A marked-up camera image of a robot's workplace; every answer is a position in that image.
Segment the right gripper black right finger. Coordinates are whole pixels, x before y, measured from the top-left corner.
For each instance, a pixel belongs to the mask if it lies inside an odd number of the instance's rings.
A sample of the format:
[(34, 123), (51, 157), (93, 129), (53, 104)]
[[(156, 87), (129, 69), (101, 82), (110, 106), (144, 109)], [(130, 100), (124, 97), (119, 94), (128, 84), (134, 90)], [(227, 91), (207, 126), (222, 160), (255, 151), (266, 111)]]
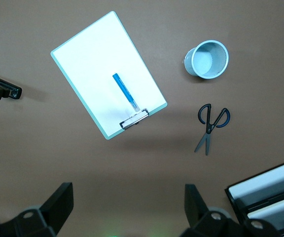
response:
[(284, 184), (236, 184), (226, 193), (237, 217), (207, 207), (193, 184), (185, 186), (184, 209), (189, 228), (184, 237), (284, 237)]

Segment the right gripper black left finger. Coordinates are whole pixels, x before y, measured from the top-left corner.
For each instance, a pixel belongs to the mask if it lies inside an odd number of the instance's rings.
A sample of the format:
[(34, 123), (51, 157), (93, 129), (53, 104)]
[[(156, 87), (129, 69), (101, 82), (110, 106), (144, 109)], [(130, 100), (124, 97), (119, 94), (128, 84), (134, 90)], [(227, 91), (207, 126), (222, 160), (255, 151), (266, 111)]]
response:
[(0, 237), (55, 237), (73, 210), (73, 185), (64, 182), (41, 206), (0, 223)]

